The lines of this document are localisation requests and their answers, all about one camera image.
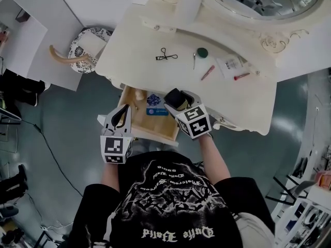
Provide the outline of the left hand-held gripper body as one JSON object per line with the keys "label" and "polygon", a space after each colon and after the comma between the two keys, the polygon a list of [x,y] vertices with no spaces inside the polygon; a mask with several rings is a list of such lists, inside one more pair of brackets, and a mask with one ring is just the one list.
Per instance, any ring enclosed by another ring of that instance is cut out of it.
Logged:
{"label": "left hand-held gripper body", "polygon": [[100,136],[101,155],[107,164],[125,164],[132,154],[133,136],[130,128],[103,128]]}

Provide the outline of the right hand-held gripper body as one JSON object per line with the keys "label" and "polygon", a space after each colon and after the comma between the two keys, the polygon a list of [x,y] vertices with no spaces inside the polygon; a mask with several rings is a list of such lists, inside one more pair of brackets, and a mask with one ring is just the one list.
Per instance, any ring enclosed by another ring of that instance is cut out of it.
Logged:
{"label": "right hand-held gripper body", "polygon": [[192,140],[210,132],[209,114],[203,104],[177,114],[175,120]]}

